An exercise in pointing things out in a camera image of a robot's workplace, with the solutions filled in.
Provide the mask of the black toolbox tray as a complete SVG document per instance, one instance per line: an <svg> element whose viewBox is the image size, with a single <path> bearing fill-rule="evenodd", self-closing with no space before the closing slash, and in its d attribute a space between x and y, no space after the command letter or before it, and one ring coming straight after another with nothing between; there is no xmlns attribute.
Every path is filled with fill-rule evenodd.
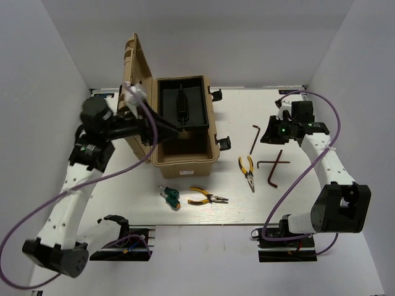
<svg viewBox="0 0 395 296"><path fill-rule="evenodd" d="M177 131L203 130L209 127L204 78L161 79L157 82L158 111Z"/></svg>

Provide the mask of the tan plastic toolbox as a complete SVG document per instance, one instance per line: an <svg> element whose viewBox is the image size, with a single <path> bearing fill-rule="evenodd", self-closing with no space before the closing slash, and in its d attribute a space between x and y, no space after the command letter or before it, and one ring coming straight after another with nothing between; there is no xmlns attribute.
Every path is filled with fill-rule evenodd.
<svg viewBox="0 0 395 296"><path fill-rule="evenodd" d="M134 34L125 45L123 80L133 84L140 84L146 92L144 105L148 103L153 110L158 111L157 82L161 79L189 78L180 76L155 79L149 68L143 47L137 34ZM220 156L216 145L217 128L215 123L212 97L209 94L209 80L203 75L206 94L206 106L209 120L207 129L178 132L176 139L161 142L155 147L151 146L152 128L148 127L148 144L141 142L139 136L126 138L133 153L145 163L155 166L165 179L174 179L189 176L209 176L214 163ZM123 87L120 87L117 114L121 117L134 117L126 107Z"/></svg>

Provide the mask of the yellow needle-nose pliers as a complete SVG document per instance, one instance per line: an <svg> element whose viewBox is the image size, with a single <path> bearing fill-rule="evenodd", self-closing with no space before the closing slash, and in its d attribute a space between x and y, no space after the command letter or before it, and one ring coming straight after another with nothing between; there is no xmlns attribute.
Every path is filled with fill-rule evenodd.
<svg viewBox="0 0 395 296"><path fill-rule="evenodd" d="M227 204L229 202L228 199L224 197L220 197L217 195L210 194L206 190L200 188L200 187L190 187L189 188L191 191L199 192L201 193L205 199L202 200L191 200L188 199L188 204L189 205L205 205L205 204L212 204L212 203L219 203L219 204Z"/></svg>
<svg viewBox="0 0 395 296"><path fill-rule="evenodd" d="M249 169L245 169L245 167L243 166L243 162L242 162L242 157L238 157L238 165L239 165L239 169L241 170L241 172L243 173L244 177L247 179L247 182L249 184L249 187L251 188L252 193L255 193L255 185L254 185L254 165L253 165L253 161L250 155L247 156L247 160L249 163Z"/></svg>

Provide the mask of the brown hex key long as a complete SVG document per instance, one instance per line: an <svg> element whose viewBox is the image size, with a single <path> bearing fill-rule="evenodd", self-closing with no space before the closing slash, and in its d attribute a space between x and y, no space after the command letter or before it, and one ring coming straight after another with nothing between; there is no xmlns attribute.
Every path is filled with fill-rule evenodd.
<svg viewBox="0 0 395 296"><path fill-rule="evenodd" d="M272 181L272 178L273 178L275 169L277 168L277 165L278 165L279 162L280 162L280 158L281 158L282 153L283 153L283 150L280 150L279 153L278 153L278 155L277 155L277 157L276 157L276 160L275 160L275 162L274 162L274 164L273 164L273 166L272 166L272 169L271 169L271 171L270 171L270 173L269 173L268 179L267 179L268 184L269 184L271 187L274 187L274 188L277 188L278 185L275 184L275 183Z"/></svg>

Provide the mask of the green screwdriver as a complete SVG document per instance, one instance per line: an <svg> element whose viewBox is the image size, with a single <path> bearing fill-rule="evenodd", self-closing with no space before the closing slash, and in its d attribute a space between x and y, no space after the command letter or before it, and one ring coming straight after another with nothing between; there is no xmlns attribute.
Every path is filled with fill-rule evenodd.
<svg viewBox="0 0 395 296"><path fill-rule="evenodd" d="M176 189L172 189L169 187L162 187L162 186L158 186L158 188L162 189L165 195L167 195L173 199L178 199L180 196L180 193Z"/></svg>
<svg viewBox="0 0 395 296"><path fill-rule="evenodd" d="M165 199L165 201L174 209L174 210L179 210L180 209L180 202L177 198L170 197L169 195L165 195L163 193L160 193L160 196Z"/></svg>

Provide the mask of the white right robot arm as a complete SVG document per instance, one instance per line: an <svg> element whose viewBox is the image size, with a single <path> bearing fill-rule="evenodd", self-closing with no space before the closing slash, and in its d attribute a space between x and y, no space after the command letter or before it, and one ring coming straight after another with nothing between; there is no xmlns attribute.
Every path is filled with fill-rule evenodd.
<svg viewBox="0 0 395 296"><path fill-rule="evenodd" d="M367 185L358 184L341 163L326 124L315 121L311 101L275 102L277 115L269 118L260 140L286 144L295 140L308 156L320 183L321 192L311 209L282 217L278 228L264 227L262 237L270 242L294 245L300 239L322 232L362 231L372 196Z"/></svg>

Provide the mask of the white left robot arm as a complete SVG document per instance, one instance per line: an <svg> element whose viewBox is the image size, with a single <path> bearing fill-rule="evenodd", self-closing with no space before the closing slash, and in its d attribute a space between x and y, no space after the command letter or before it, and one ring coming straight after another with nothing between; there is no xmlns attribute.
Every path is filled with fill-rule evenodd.
<svg viewBox="0 0 395 296"><path fill-rule="evenodd" d="M175 138L177 128L143 102L138 114L120 117L100 97L86 99L81 109L81 128L69 157L61 196L35 239L27 239L22 252L38 266L76 278L90 256L106 245L123 246L130 240L129 222L119 215L107 215L83 234L78 227L95 185L102 179L114 153L113 141L140 136L155 147Z"/></svg>

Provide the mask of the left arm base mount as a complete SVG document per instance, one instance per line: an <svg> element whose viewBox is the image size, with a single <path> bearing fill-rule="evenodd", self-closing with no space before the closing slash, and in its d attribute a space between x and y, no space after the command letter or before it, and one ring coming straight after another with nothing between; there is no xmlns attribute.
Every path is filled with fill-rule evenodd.
<svg viewBox="0 0 395 296"><path fill-rule="evenodd" d="M101 250L92 254L90 261L149 261L154 251L156 229L153 226L130 226L126 218L119 215L107 215L98 220L115 222L120 226L118 243L112 240Z"/></svg>

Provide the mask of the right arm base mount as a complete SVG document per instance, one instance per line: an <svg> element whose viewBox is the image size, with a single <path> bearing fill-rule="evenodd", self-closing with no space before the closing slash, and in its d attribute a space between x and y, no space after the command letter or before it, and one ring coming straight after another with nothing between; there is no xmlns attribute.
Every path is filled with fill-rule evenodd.
<svg viewBox="0 0 395 296"><path fill-rule="evenodd" d="M260 263L291 263L317 261L315 242L312 237L296 239L298 234L289 232L287 215L283 216L277 226L268 226L265 235L280 238L281 241L269 241L262 235L263 228L251 231L251 239L258 242Z"/></svg>

